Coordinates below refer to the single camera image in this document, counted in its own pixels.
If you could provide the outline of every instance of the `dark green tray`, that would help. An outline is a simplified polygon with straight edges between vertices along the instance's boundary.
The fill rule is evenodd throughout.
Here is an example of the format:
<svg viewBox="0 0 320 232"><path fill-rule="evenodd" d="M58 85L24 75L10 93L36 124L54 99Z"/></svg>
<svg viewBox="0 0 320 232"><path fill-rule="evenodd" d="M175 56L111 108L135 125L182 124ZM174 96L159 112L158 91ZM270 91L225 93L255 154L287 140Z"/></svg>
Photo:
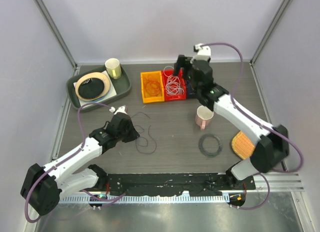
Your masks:
<svg viewBox="0 0 320 232"><path fill-rule="evenodd" d="M98 67L94 70L82 73L80 75L74 76L72 78L70 78L67 82L66 82L66 91L69 97L69 100L71 102L71 105L74 109L79 109L80 108L80 103L79 103L79 99L76 96L76 90L74 87L74 83L77 82L81 77L83 77L86 74L92 73L92 72L103 72L106 70L105 66L101 66ZM117 80L110 78L114 89L116 91L116 95L110 98L107 98L104 101L100 101L100 103L103 104L109 104L112 103L114 101L119 100L120 98L123 98L125 96L127 96L130 93L131 90L131 82L128 78L127 73L125 72L125 70L121 67L121 77ZM94 109L97 109L101 106L99 105L90 105L90 106L86 106L84 109L82 109L82 111L92 111Z"/></svg>

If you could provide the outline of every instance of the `black disc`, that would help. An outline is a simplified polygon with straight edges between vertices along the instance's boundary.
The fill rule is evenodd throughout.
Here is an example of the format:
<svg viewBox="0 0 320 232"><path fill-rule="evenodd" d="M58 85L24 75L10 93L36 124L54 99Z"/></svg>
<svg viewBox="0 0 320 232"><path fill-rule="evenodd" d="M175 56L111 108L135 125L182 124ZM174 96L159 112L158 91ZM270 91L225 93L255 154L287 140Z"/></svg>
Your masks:
<svg viewBox="0 0 320 232"><path fill-rule="evenodd" d="M79 86L78 93L84 99L94 99L98 97L105 89L104 82L98 78L85 80Z"/></svg>

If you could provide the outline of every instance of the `wall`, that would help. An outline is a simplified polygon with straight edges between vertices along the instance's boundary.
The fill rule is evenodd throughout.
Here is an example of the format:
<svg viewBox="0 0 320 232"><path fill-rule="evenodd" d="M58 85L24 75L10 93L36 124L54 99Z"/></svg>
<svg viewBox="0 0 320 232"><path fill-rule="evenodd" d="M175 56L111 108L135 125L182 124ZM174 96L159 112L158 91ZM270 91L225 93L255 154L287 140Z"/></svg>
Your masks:
<svg viewBox="0 0 320 232"><path fill-rule="evenodd" d="M282 0L44 0L74 59L176 60L197 43L251 59ZM229 48L213 59L238 59Z"/></svg>
<svg viewBox="0 0 320 232"><path fill-rule="evenodd" d="M48 162L72 67L33 0L0 0L0 227L21 232L29 166Z"/></svg>
<svg viewBox="0 0 320 232"><path fill-rule="evenodd" d="M320 0L293 0L256 63L272 121L282 123L300 147L301 180L315 218L320 218ZM291 150L286 164L294 168Z"/></svg>

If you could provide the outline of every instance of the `mug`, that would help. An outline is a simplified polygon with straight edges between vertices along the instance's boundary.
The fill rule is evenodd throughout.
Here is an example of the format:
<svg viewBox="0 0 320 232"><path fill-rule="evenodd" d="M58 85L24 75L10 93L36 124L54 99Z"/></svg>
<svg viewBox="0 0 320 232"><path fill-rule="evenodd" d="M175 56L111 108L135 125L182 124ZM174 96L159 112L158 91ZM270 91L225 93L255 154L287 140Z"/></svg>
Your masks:
<svg viewBox="0 0 320 232"><path fill-rule="evenodd" d="M198 126L200 126L201 130L204 130L205 127L210 123L213 116L213 111L210 111L210 109L205 106L200 106L196 110L195 122Z"/></svg>
<svg viewBox="0 0 320 232"><path fill-rule="evenodd" d="M104 65L110 77L113 79L118 79L121 77L121 66L118 59L110 58L105 62Z"/></svg>

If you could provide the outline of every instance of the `yellow mug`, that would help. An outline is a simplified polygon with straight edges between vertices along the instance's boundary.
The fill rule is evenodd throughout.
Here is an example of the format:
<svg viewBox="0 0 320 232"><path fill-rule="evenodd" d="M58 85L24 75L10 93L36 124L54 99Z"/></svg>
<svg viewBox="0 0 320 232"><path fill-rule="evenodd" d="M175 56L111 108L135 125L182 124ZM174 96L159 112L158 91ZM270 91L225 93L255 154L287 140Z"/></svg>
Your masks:
<svg viewBox="0 0 320 232"><path fill-rule="evenodd" d="M116 58L110 58L105 62L105 68L109 76L113 79L118 79L121 77L121 66L120 62Z"/></svg>

